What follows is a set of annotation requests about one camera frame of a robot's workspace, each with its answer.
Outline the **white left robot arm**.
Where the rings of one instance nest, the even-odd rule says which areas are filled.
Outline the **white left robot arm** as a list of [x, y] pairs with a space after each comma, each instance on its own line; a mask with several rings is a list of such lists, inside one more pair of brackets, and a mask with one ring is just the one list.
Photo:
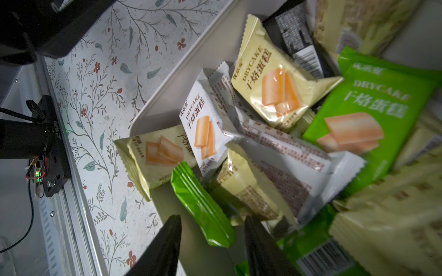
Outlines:
[[23, 66], [38, 56], [62, 58], [114, 0], [1, 1], [1, 64]]

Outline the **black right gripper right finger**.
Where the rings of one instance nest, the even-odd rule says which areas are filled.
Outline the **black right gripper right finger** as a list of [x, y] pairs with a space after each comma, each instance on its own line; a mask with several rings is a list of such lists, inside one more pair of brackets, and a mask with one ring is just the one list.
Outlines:
[[255, 216], [245, 220], [245, 246], [251, 276], [300, 274]]

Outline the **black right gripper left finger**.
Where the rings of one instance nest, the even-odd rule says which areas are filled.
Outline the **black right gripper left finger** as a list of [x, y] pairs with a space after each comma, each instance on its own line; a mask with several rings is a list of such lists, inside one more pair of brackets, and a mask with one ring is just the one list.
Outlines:
[[181, 234], [181, 216], [170, 216], [127, 275], [175, 276], [180, 254]]

